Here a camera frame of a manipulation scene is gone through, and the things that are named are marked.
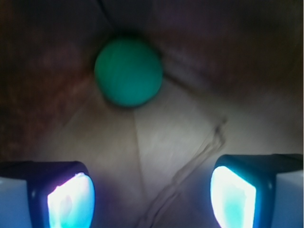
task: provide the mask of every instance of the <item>ball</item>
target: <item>ball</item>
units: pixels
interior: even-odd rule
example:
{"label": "ball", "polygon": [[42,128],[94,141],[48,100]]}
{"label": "ball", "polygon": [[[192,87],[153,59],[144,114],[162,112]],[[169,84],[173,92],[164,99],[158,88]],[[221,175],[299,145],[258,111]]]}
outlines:
{"label": "ball", "polygon": [[112,103],[139,106],[159,91],[162,63],[156,51],[138,38],[116,38],[99,53],[95,63],[97,84]]}

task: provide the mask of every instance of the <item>light housing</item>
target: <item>light housing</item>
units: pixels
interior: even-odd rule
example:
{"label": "light housing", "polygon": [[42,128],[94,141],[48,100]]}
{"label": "light housing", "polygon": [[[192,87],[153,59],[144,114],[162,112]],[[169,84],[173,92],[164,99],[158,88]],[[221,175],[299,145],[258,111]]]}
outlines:
{"label": "light housing", "polygon": [[78,161],[2,162],[0,199],[10,209],[0,205],[0,227],[88,228],[95,208],[93,182]]}
{"label": "light housing", "polygon": [[221,227],[303,227],[303,155],[223,155],[210,197]]}

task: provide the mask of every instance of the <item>glowing light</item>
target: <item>glowing light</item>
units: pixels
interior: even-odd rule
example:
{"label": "glowing light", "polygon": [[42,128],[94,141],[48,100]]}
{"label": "glowing light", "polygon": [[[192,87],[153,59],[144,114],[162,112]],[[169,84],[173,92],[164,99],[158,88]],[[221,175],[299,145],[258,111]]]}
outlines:
{"label": "glowing light", "polygon": [[88,228],[91,225],[95,190],[90,177],[76,174],[47,196],[50,228]]}
{"label": "glowing light", "polygon": [[255,213],[256,188],[225,166],[211,177],[211,203],[215,218],[225,228],[251,228]]}

